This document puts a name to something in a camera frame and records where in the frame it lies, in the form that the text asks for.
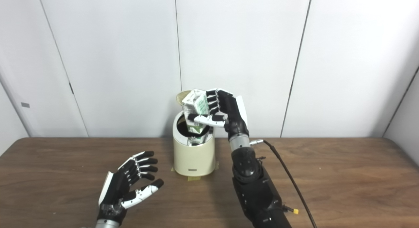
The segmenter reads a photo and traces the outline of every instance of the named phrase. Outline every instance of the black cable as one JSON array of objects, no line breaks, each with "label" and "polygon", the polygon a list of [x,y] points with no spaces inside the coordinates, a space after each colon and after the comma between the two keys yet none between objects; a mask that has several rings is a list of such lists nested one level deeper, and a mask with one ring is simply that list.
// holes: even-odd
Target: black cable
[{"label": "black cable", "polygon": [[274,147],[272,144],[270,144],[268,141],[263,140],[263,143],[266,143],[266,144],[269,146],[269,148],[272,150],[272,152],[274,152],[275,156],[277,156],[277,158],[280,160],[280,162],[281,162],[281,164],[282,164],[282,166],[283,166],[284,170],[285,170],[285,171],[286,171],[286,173],[288,174],[289,179],[291,180],[292,184],[294,185],[295,190],[297,191],[298,196],[300,197],[300,199],[301,199],[301,201],[302,201],[302,205],[304,205],[304,208],[305,208],[305,210],[307,211],[308,218],[310,218],[311,224],[313,224],[313,227],[314,227],[314,228],[317,228],[317,225],[316,225],[316,223],[314,222],[313,216],[312,216],[312,215],[311,215],[311,213],[310,213],[310,209],[308,209],[307,203],[305,202],[305,200],[304,200],[304,198],[303,198],[303,196],[302,196],[302,194],[301,194],[301,192],[300,192],[300,189],[298,189],[298,186],[297,186],[297,184],[295,183],[294,179],[292,178],[292,175],[291,175],[291,173],[289,172],[289,170],[288,170],[287,166],[285,165],[285,163],[284,163],[283,159],[281,158],[281,155],[278,153],[278,151],[275,149],[275,147]]}]

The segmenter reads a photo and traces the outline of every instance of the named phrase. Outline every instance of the cream trash can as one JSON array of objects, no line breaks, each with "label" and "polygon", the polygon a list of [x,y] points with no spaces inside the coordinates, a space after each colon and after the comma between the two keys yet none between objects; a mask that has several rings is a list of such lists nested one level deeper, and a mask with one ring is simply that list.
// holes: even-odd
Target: cream trash can
[{"label": "cream trash can", "polygon": [[207,126],[200,144],[191,143],[183,111],[173,121],[174,169],[183,176],[205,176],[215,169],[214,128]]}]

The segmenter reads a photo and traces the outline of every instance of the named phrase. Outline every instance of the white wall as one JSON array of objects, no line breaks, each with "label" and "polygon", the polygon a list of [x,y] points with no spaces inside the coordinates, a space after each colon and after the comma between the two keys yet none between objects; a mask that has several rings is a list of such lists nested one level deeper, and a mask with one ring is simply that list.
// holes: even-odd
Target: white wall
[{"label": "white wall", "polygon": [[171,134],[175,0],[42,0],[91,137]]},{"label": "white wall", "polygon": [[384,137],[400,146],[419,165],[419,77],[407,91]]},{"label": "white wall", "polygon": [[[309,0],[42,4],[0,0],[0,78],[31,136],[169,135],[176,94],[214,87],[243,95],[252,136],[281,135]],[[419,0],[313,0],[282,136],[382,136],[418,65]]]},{"label": "white wall", "polygon": [[381,137],[419,65],[419,0],[312,0],[283,137]]},{"label": "white wall", "polygon": [[0,155],[24,137],[27,137],[27,132],[0,84]]},{"label": "white wall", "polygon": [[39,0],[0,0],[0,78],[31,136],[87,136]]},{"label": "white wall", "polygon": [[243,95],[251,135],[279,137],[309,0],[176,1],[182,89]]}]

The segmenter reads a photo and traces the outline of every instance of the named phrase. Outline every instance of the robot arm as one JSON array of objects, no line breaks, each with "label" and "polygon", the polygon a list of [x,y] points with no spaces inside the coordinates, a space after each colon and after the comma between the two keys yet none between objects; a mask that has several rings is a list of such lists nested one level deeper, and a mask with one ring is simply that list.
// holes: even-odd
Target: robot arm
[{"label": "robot arm", "polygon": [[[189,116],[194,122],[224,127],[232,150],[233,186],[244,215],[255,228],[291,228],[283,210],[282,200],[268,172],[250,146],[247,115],[243,99],[223,89],[207,91],[209,116]],[[220,111],[225,119],[216,115]]]},{"label": "robot arm", "polygon": [[141,203],[163,186],[163,180],[157,179],[148,186],[130,191],[130,186],[141,178],[151,181],[157,172],[157,159],[149,158],[153,151],[145,151],[133,155],[125,161],[116,173],[108,172],[99,197],[99,214],[96,228],[118,228],[128,208]]}]

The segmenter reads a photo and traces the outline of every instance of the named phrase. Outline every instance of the wooden table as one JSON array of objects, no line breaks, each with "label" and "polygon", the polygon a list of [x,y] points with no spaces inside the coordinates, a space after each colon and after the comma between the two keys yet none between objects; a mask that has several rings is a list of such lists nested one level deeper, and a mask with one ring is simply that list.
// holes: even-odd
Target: wooden table
[{"label": "wooden table", "polygon": [[[293,174],[318,227],[419,227],[419,170],[386,139],[268,139]],[[123,228],[251,228],[236,198],[226,139],[216,141],[219,169],[201,180],[173,172],[172,139],[26,138],[0,157],[0,227],[94,227],[108,170],[154,150],[165,185],[128,210]],[[269,171],[293,228],[310,221],[279,161],[265,145]],[[136,188],[148,183],[140,180]]]}]

